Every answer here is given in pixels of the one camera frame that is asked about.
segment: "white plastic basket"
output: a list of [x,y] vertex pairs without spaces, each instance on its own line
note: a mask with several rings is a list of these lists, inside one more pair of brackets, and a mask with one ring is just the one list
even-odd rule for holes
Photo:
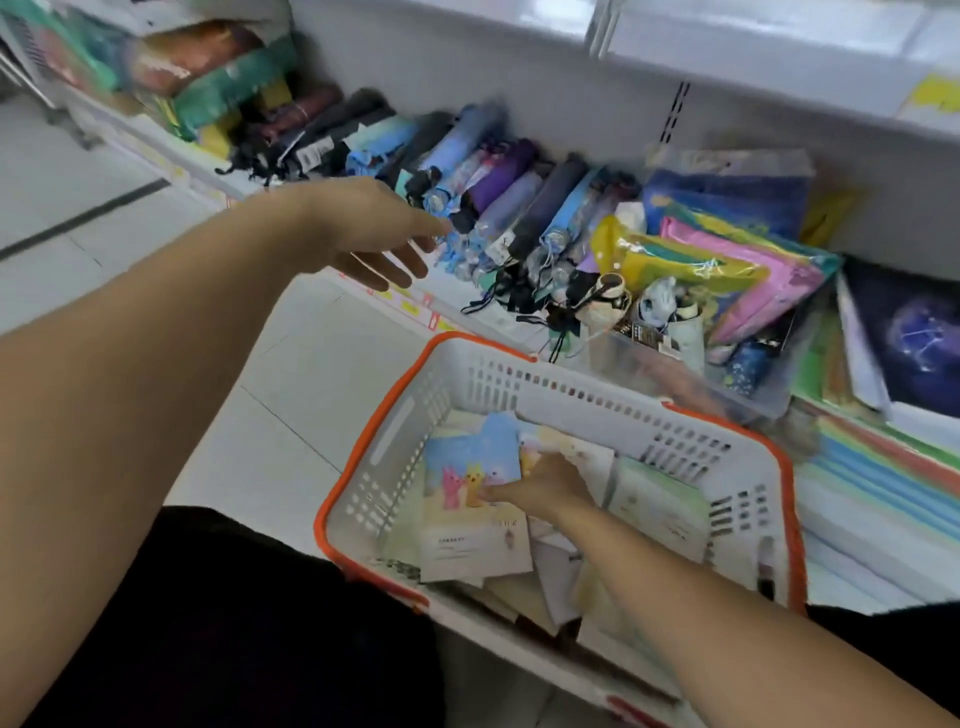
[[761,539],[776,600],[804,608],[804,548],[789,459],[763,437],[668,402],[539,362],[463,333],[432,339],[377,408],[315,522],[317,543],[348,574],[378,585],[434,621],[542,679],[648,726],[683,725],[688,706],[596,659],[574,657],[521,634],[466,598],[420,585],[379,559],[414,465],[451,408],[515,410],[615,449],[690,483],[712,504],[708,563],[755,590]]

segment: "basket rim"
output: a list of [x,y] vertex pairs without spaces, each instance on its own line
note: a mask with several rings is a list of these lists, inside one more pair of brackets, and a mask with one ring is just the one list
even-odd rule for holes
[[[343,472],[337,479],[336,484],[327,494],[324,502],[321,504],[313,523],[314,538],[316,539],[317,546],[320,547],[320,550],[326,555],[327,558],[330,559],[330,561],[340,567],[340,569],[342,569],[348,576],[352,578],[361,578],[389,594],[412,601],[423,607],[429,607],[430,605],[430,600],[426,595],[391,581],[367,566],[353,561],[353,559],[351,559],[349,556],[346,556],[346,554],[336,548],[336,546],[334,546],[329,539],[327,539],[326,522],[330,516],[330,512],[333,510],[333,506],[336,505],[337,501],[340,499],[340,496],[344,493],[344,490],[353,479],[357,468],[360,466],[360,462],[363,460],[364,455],[367,453],[367,449],[372,444],[373,438],[376,437],[376,433],[379,431],[380,426],[383,425],[384,420],[386,420],[396,402],[403,395],[407,386],[420,372],[420,369],[422,369],[427,359],[430,358],[430,355],[435,349],[437,349],[437,347],[444,342],[455,339],[469,341],[474,344],[497,349],[501,352],[505,352],[531,363],[536,363],[539,361],[535,356],[518,352],[515,349],[498,344],[495,341],[484,339],[473,334],[463,333],[461,331],[448,331],[446,333],[434,336],[430,341],[427,342],[426,346],[423,348],[423,351],[420,353],[420,356],[417,358],[417,361],[415,361],[410,369],[408,369],[403,376],[396,381],[394,386],[390,388],[390,391],[387,393],[386,397],[384,397],[383,401],[377,406],[376,410],[371,415],[370,420],[364,426],[360,437],[354,444],[353,450],[350,452],[349,459],[347,460],[347,464],[344,467]],[[783,531],[784,538],[786,539],[787,556],[790,569],[787,604],[792,611],[804,614],[806,609],[806,560],[800,519],[797,516],[796,494],[794,492],[793,462],[775,443],[757,432],[752,432],[745,427],[736,425],[720,417],[705,415],[699,412],[694,412],[693,410],[679,407],[672,401],[662,401],[661,404],[666,409],[678,414],[691,417],[695,420],[711,423],[712,425],[719,425],[725,429],[736,432],[739,435],[750,438],[751,440],[763,445],[765,448],[767,448],[770,454],[773,455],[774,459],[777,461],[778,467],[780,468],[780,502],[783,511]]]

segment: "yellow price tag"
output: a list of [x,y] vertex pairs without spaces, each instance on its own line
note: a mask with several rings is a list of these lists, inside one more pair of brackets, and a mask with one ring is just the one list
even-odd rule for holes
[[960,112],[960,80],[931,73],[914,87],[907,104],[934,107],[941,113]]

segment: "tiled floor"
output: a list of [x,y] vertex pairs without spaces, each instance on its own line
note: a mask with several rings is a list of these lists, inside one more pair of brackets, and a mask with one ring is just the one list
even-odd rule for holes
[[[22,177],[11,172],[24,165]],[[151,178],[108,148],[73,146],[42,124],[29,100],[0,105],[0,248]],[[208,215],[168,188],[0,262],[0,332],[102,285]],[[216,508],[319,555],[313,516],[363,425],[422,345],[324,278],[295,280],[168,502]],[[444,632],[441,654],[453,728],[612,725],[452,633]]]

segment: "person's left arm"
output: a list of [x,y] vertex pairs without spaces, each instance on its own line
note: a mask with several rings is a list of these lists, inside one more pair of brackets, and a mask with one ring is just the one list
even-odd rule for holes
[[408,240],[447,231],[373,180],[288,185],[0,337],[0,728],[99,617],[293,277],[409,285],[381,253],[423,276]]

